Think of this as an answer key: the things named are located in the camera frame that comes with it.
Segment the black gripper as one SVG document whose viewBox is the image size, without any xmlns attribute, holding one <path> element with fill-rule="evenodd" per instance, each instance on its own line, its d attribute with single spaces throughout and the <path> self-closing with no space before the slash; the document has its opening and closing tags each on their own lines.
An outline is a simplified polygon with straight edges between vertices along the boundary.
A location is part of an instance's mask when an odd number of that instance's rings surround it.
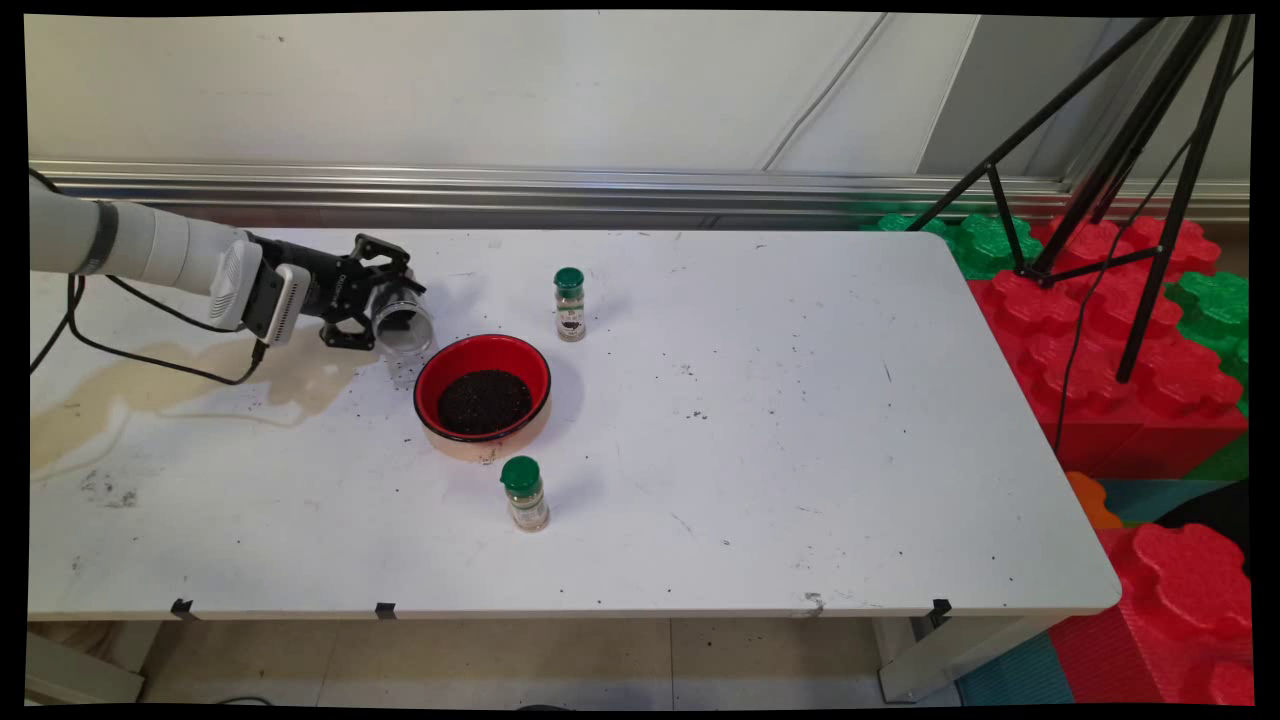
<svg viewBox="0 0 1280 720">
<path fill-rule="evenodd" d="M 308 288 L 296 304 L 303 315 L 324 320 L 319 337 L 330 348 L 374 351 L 376 338 L 369 318 L 371 293 L 407 291 L 421 296 L 426 292 L 410 268 L 410 252 L 371 234 L 357 233 L 353 249 L 342 256 L 256 234 L 250 238 L 262 250 L 250 293 L 251 325 L 265 325 L 276 301 L 287 295 L 285 283 L 276 273 L 284 264 L 310 274 Z M 344 331 L 344 322 L 356 323 L 358 331 Z"/>
</svg>

